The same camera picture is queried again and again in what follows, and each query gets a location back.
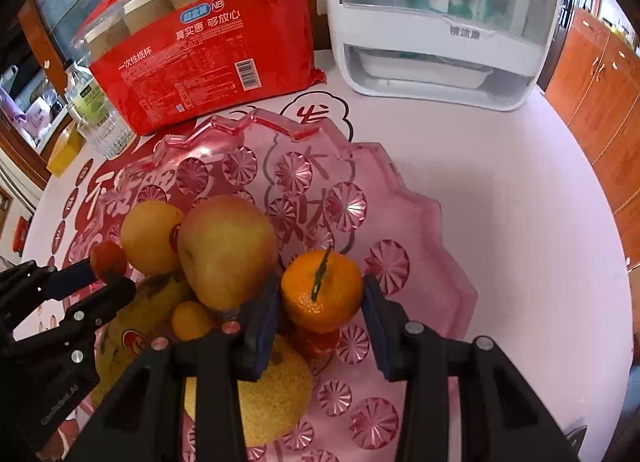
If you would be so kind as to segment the small yellow kumquat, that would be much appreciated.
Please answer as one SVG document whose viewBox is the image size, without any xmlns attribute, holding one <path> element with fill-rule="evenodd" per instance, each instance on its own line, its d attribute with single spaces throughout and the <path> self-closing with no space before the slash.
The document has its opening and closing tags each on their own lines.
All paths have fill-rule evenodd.
<svg viewBox="0 0 640 462">
<path fill-rule="evenodd" d="M 171 314 L 171 328 L 180 341 L 204 337 L 217 326 L 209 309 L 195 301 L 184 301 Z"/>
</svg>

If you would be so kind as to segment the pink glass fruit bowl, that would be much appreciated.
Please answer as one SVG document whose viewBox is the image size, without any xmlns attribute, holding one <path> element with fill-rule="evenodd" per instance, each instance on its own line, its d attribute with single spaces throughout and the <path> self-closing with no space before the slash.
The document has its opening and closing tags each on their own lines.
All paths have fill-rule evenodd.
<svg viewBox="0 0 640 462">
<path fill-rule="evenodd" d="M 442 243 L 438 202 L 409 190 L 378 144 L 355 144 L 328 119 L 307 125 L 254 109 L 239 119 L 214 115 L 192 132 L 151 141 L 139 156 L 82 171 L 66 208 L 76 233 L 66 264 L 103 240 L 117 240 L 138 202 L 188 211 L 223 193 L 253 202 L 279 237 L 280 263 L 334 248 L 349 256 L 408 316 L 445 337 L 468 329 L 477 294 Z M 405 387 L 376 367 L 361 317 L 347 323 L 331 354 L 311 364 L 311 401 L 285 435 L 248 450 L 252 461 L 390 461 Z"/>
</svg>

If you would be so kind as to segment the large red apple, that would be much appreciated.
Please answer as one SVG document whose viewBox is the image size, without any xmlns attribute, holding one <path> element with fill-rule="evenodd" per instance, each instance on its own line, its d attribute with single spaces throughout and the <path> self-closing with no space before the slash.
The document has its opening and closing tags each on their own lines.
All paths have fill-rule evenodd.
<svg viewBox="0 0 640 462">
<path fill-rule="evenodd" d="M 235 195 L 199 203 L 182 221 L 177 249 L 200 302 L 224 312 L 253 300 L 278 263 L 278 237 L 254 203 Z"/>
</svg>

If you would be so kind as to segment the small red tomato fruit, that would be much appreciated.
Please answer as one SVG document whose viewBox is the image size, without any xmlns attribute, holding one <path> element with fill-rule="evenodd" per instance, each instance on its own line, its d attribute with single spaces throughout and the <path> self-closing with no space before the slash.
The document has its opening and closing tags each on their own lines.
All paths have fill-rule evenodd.
<svg viewBox="0 0 640 462">
<path fill-rule="evenodd" d="M 296 328 L 288 341 L 304 358 L 316 359 L 331 355 L 339 339 L 340 331 L 338 330 L 318 333 Z"/>
</svg>

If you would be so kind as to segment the yellow striped round fruit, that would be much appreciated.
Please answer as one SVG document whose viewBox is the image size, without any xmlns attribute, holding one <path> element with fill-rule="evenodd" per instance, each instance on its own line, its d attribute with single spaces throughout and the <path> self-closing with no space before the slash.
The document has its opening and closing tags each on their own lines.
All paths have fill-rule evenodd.
<svg viewBox="0 0 640 462">
<path fill-rule="evenodd" d="M 183 211 L 164 201 L 137 203 L 120 227 L 120 245 L 131 266 L 145 276 L 175 271 L 179 259 L 171 245 L 171 233 L 183 218 Z"/>
</svg>

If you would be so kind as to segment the yellow pear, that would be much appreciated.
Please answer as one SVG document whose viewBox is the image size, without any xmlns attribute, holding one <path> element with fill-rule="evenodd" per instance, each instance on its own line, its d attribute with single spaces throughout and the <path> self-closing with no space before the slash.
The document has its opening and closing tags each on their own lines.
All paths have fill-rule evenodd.
<svg viewBox="0 0 640 462">
<path fill-rule="evenodd" d="M 277 335 L 260 379 L 238 382 L 245 445 L 269 444 L 288 434 L 306 412 L 314 389 L 309 364 Z"/>
</svg>

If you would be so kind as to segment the glass bottle green label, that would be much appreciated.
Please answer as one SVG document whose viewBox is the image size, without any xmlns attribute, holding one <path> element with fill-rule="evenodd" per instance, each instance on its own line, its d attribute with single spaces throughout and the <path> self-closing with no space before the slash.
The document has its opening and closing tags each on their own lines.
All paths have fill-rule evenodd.
<svg viewBox="0 0 640 462">
<path fill-rule="evenodd" d="M 100 125 L 108 117 L 105 94 L 89 68 L 73 60 L 65 63 L 66 100 L 75 107 L 79 117 L 88 125 Z"/>
</svg>

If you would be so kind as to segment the small red orange fruit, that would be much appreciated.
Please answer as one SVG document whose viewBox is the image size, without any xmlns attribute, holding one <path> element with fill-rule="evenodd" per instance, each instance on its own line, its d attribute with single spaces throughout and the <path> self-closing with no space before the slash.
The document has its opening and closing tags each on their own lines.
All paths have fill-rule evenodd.
<svg viewBox="0 0 640 462">
<path fill-rule="evenodd" d="M 89 263 L 96 279 L 104 283 L 112 283 L 126 276 L 126 254 L 113 241 L 104 240 L 95 245 L 90 251 Z"/>
</svg>

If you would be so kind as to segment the orange tangerine with leaf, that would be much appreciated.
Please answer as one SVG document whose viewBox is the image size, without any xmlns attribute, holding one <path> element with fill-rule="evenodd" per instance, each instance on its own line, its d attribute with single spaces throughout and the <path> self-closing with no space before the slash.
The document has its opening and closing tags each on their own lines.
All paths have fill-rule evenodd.
<svg viewBox="0 0 640 462">
<path fill-rule="evenodd" d="M 285 312 L 296 326 L 329 333 L 349 323 L 362 303 L 358 265 L 331 249 L 310 251 L 294 260 L 281 278 Z"/>
</svg>

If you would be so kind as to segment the spotted yellow banana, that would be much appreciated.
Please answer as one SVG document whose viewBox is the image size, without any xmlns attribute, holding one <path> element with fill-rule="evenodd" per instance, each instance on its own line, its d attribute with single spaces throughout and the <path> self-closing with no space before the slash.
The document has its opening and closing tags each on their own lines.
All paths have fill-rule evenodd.
<svg viewBox="0 0 640 462">
<path fill-rule="evenodd" d="M 100 381 L 90 394 L 96 409 L 124 371 L 156 338 L 177 341 L 170 318 L 174 309 L 192 295 L 181 269 L 148 277 L 137 283 L 134 299 L 101 332 L 96 346 L 96 372 Z"/>
</svg>

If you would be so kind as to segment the clear drinking glass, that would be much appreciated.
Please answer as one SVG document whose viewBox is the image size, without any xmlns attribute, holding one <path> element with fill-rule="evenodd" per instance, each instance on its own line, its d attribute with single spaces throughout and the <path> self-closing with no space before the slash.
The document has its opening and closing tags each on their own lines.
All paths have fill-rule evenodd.
<svg viewBox="0 0 640 462">
<path fill-rule="evenodd" d="M 105 159 L 112 160 L 134 141 L 134 131 L 116 110 L 107 110 L 98 122 L 84 124 L 85 139 Z"/>
</svg>

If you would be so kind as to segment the white countertop cup cabinet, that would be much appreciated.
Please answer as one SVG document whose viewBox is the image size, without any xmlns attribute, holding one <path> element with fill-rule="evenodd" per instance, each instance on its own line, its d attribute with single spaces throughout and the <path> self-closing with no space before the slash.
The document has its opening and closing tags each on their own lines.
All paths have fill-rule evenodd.
<svg viewBox="0 0 640 462">
<path fill-rule="evenodd" d="M 512 111 L 535 86 L 560 0 L 326 0 L 335 63 L 369 96 Z"/>
</svg>

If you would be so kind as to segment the red paper cup package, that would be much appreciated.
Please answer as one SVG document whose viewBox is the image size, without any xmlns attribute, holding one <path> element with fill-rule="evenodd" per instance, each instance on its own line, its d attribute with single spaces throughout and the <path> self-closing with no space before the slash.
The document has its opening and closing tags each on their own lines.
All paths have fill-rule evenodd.
<svg viewBox="0 0 640 462">
<path fill-rule="evenodd" d="M 326 78 L 307 0 L 103 0 L 72 44 L 138 135 Z"/>
</svg>

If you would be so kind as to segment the yellow box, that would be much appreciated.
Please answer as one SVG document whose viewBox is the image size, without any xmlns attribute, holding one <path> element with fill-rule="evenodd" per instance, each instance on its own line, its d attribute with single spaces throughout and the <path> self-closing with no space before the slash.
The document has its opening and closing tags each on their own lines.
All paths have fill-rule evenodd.
<svg viewBox="0 0 640 462">
<path fill-rule="evenodd" d="M 67 124 L 53 146 L 47 164 L 49 172 L 55 177 L 60 177 L 78 156 L 85 142 L 76 122 Z"/>
</svg>

